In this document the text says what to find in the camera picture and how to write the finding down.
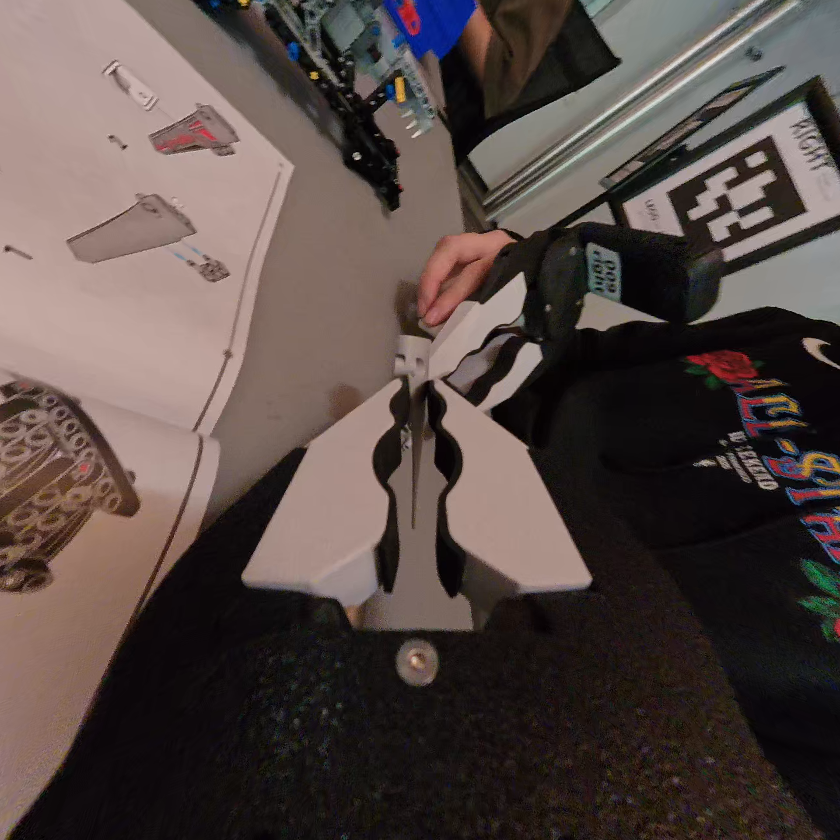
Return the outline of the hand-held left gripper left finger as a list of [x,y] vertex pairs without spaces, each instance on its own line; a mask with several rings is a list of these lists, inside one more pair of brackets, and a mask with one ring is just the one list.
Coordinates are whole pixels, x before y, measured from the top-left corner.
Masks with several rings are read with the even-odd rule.
[[390,479],[403,460],[409,387],[392,380],[310,442],[241,575],[247,587],[342,606],[393,591],[401,551]]

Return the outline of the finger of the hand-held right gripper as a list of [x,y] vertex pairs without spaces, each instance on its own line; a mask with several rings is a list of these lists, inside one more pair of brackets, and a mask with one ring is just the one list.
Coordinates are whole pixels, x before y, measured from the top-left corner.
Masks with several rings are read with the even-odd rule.
[[483,302],[465,301],[457,306],[432,342],[428,383],[447,381],[459,363],[478,350],[495,330],[518,329],[528,293],[525,276],[515,276]]
[[543,364],[543,347],[518,329],[493,331],[448,376],[448,385],[481,412],[515,396]]

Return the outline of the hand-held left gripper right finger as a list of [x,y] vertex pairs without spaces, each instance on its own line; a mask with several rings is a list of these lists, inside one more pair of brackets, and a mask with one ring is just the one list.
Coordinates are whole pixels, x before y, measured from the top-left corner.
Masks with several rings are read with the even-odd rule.
[[463,596],[475,629],[500,602],[583,592],[583,561],[528,447],[443,381],[427,388],[437,501],[438,578]]

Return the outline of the grey toy wing panel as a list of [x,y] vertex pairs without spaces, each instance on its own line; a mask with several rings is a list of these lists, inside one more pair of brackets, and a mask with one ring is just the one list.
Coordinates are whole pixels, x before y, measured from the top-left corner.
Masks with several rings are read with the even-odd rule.
[[394,375],[406,380],[409,391],[409,414],[405,426],[405,450],[412,465],[411,523],[417,525],[419,481],[421,478],[424,440],[427,430],[427,384],[429,351],[432,340],[403,334],[399,337],[394,362]]

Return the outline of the grey desk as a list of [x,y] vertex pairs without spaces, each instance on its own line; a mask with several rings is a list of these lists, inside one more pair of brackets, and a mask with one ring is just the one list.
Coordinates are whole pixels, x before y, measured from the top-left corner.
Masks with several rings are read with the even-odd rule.
[[193,2],[130,4],[294,164],[244,359],[213,431],[221,451],[206,529],[389,378],[399,316],[427,258],[465,229],[458,171],[445,119],[412,140],[408,119],[383,107],[376,119],[401,152],[404,187],[401,207],[386,212],[343,165],[330,112],[256,5],[217,20]]

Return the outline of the person's right hand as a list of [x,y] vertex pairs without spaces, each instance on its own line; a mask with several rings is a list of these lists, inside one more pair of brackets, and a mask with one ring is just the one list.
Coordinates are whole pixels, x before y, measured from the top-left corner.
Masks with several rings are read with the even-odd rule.
[[499,253],[516,239],[502,230],[441,238],[419,277],[416,308],[429,328],[446,321],[484,283]]

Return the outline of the black printed sweatshirt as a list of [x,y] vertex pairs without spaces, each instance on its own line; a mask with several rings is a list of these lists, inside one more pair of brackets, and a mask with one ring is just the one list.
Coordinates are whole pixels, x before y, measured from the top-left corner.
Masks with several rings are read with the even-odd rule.
[[839,328],[780,308],[577,330],[492,410],[673,578],[764,753],[838,838]]

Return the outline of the black and grey toy model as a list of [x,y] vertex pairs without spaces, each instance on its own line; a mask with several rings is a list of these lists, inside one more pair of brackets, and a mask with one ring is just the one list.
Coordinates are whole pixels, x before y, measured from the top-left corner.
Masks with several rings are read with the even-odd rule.
[[288,96],[308,112],[360,177],[394,212],[403,187],[400,151],[376,121],[384,106],[416,139],[438,116],[421,62],[383,2],[198,1],[198,8],[247,46]]

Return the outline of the open instruction booklet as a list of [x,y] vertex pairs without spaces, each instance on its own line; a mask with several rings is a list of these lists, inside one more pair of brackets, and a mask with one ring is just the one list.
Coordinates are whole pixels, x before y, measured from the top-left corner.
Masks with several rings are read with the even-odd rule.
[[293,164],[127,2],[1,4],[1,820],[192,543]]

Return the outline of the blue printed toy part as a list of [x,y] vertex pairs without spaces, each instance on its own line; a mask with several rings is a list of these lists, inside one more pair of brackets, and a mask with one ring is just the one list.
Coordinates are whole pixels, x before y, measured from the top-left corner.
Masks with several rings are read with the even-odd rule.
[[457,46],[476,1],[384,1],[386,12],[417,59],[441,59]]

